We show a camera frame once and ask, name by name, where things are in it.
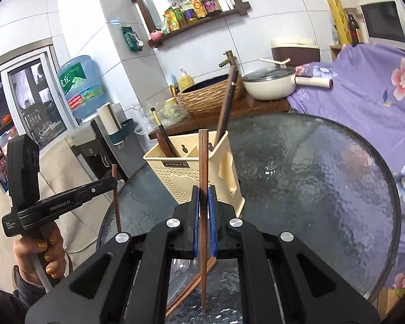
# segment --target white pan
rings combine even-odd
[[[295,75],[294,67],[287,67],[290,61],[260,61],[276,64],[276,67],[261,69],[243,77],[247,92],[257,100],[277,100],[291,95],[297,85],[317,86],[332,89],[333,79],[321,77],[299,77]]]

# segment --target bronze faucet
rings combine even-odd
[[[237,57],[232,54],[231,50],[225,51],[224,55],[227,56],[227,59],[225,61],[219,63],[219,67],[222,68],[222,67],[226,66],[227,64],[230,64],[230,66],[236,66],[237,65],[237,62],[236,62]]]

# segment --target microwave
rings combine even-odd
[[[402,0],[366,0],[360,7],[370,43],[405,50],[405,4]]]

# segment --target round glass table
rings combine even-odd
[[[265,233],[294,233],[374,301],[391,270],[400,237],[398,193],[379,153],[342,125],[296,113],[232,120],[228,132],[246,200],[242,218]],[[119,205],[123,230],[138,235],[170,218],[177,203],[145,165],[121,190]],[[111,206],[98,247],[116,232]],[[169,304],[199,267],[198,259],[174,260]],[[241,323],[236,260],[218,260],[210,271],[207,305],[202,315],[198,287],[166,322]]]

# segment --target white pan handle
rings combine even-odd
[[[292,77],[292,82],[297,85],[325,87],[333,89],[333,79],[323,77]]]
[[[262,62],[274,63],[278,66],[281,66],[281,68],[286,68],[286,64],[291,61],[290,58],[286,59],[285,61],[273,61],[272,59],[265,59],[265,58],[260,58],[259,60]]]

